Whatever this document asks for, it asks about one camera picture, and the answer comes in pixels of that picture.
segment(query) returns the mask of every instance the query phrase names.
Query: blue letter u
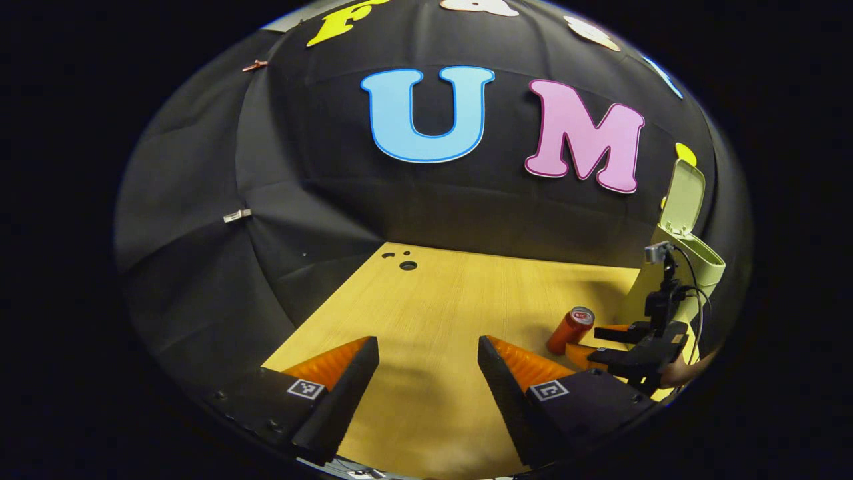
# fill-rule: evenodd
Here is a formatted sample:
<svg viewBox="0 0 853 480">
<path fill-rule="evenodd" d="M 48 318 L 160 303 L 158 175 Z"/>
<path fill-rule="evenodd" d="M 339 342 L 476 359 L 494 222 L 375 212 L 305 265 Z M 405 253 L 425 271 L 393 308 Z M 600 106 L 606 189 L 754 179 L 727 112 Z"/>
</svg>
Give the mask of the blue letter u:
<svg viewBox="0 0 853 480">
<path fill-rule="evenodd" d="M 447 67 L 438 73 L 453 84 L 453 128 L 444 135 L 424 135 L 412 123 L 412 86 L 423 73 L 389 70 L 362 80 L 370 94 L 370 130 L 387 155 L 402 161 L 438 163 L 455 160 L 477 148 L 485 123 L 485 84 L 495 73 L 480 67 Z"/>
</svg>

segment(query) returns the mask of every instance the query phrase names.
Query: table surface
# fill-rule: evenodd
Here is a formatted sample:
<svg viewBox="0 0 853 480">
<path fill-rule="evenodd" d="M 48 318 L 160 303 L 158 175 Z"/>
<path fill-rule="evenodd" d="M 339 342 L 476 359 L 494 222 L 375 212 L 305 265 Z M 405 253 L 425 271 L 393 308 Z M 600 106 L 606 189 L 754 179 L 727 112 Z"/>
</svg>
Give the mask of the table surface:
<svg viewBox="0 0 853 480">
<path fill-rule="evenodd" d="M 403 270 L 404 261 L 417 267 Z M 591 308 L 595 325 L 612 325 L 638 272 L 385 243 L 263 366 L 281 371 L 376 336 L 380 363 L 338 454 L 412 477 L 511 475 L 528 468 L 479 370 L 479 337 L 501 338 L 579 371 L 545 342 L 575 306 Z M 581 344 L 626 349 L 592 333 Z M 690 331 L 685 359 L 692 347 Z"/>
</svg>

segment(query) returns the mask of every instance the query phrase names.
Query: light green trash can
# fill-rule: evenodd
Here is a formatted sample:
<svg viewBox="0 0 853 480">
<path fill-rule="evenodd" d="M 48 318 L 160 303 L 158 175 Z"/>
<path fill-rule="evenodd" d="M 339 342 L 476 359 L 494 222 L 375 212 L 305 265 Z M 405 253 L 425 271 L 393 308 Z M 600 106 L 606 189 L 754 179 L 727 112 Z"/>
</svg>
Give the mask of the light green trash can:
<svg viewBox="0 0 853 480">
<path fill-rule="evenodd" d="M 654 229 L 649 245 L 669 240 L 690 257 L 696 273 L 696 283 L 709 297 L 720 282 L 726 263 L 720 255 L 705 245 L 693 234 L 693 226 L 702 208 L 702 197 L 705 195 L 705 175 L 696 167 L 684 160 L 677 160 L 672 172 L 670 189 L 666 196 L 664 210 L 660 214 L 660 222 Z M 678 268 L 676 278 L 682 285 L 693 285 L 690 267 L 679 252 L 673 252 Z M 617 324 L 630 324 L 636 321 L 650 320 L 645 316 L 646 297 L 653 291 L 660 290 L 660 282 L 664 279 L 664 264 L 644 264 L 628 296 L 618 310 Z M 681 302 L 673 320 L 689 322 L 699 312 L 696 299 L 688 298 Z"/>
</svg>

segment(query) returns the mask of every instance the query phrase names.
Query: red soda can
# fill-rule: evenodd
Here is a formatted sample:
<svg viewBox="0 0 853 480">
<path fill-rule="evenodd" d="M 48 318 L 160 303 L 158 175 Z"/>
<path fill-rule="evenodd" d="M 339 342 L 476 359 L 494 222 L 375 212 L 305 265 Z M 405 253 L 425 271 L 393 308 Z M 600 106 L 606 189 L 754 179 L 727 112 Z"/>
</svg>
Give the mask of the red soda can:
<svg viewBox="0 0 853 480">
<path fill-rule="evenodd" d="M 586 307 L 574 307 L 557 325 L 548 340 L 548 351 L 555 355 L 566 354 L 567 343 L 578 343 L 592 329 L 595 314 Z"/>
</svg>

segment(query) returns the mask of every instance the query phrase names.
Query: can lid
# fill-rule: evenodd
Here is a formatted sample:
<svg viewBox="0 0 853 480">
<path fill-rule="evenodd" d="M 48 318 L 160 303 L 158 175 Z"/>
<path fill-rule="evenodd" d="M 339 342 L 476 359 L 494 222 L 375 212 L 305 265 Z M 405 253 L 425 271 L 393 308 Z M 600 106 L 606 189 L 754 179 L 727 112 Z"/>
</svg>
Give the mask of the can lid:
<svg viewBox="0 0 853 480">
<path fill-rule="evenodd" d="M 595 321 L 595 314 L 586 307 L 574 307 L 569 315 L 572 316 L 572 320 L 582 325 L 592 325 Z"/>
</svg>

